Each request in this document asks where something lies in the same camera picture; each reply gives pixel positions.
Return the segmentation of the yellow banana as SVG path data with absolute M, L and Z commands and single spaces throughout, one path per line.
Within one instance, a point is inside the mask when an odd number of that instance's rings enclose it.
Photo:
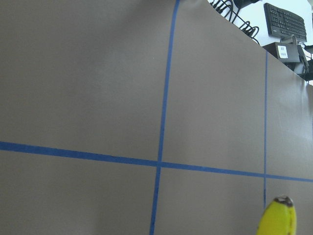
M 276 196 L 264 210 L 257 235 L 295 235 L 297 213 L 293 200 L 287 195 Z

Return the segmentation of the brown paper table cover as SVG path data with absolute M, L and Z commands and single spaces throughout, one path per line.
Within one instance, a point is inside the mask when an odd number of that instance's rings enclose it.
M 313 88 L 205 0 L 0 3 L 3 235 L 313 232 Z

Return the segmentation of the black keyboard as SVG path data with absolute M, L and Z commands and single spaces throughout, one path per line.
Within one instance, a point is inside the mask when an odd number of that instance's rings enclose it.
M 269 3 L 264 3 L 268 35 L 285 38 L 294 35 L 297 40 L 307 42 L 305 22 L 302 17 Z

